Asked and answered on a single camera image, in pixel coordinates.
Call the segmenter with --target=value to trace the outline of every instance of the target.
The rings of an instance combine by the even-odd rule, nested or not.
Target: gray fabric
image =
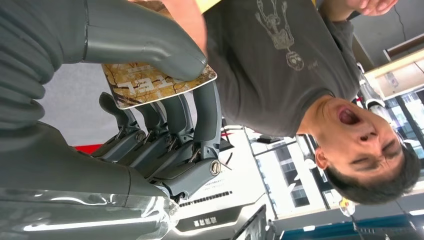
[[[311,0],[223,0],[205,19],[223,114],[238,124],[292,137],[318,98],[359,91],[351,23],[323,20]]]

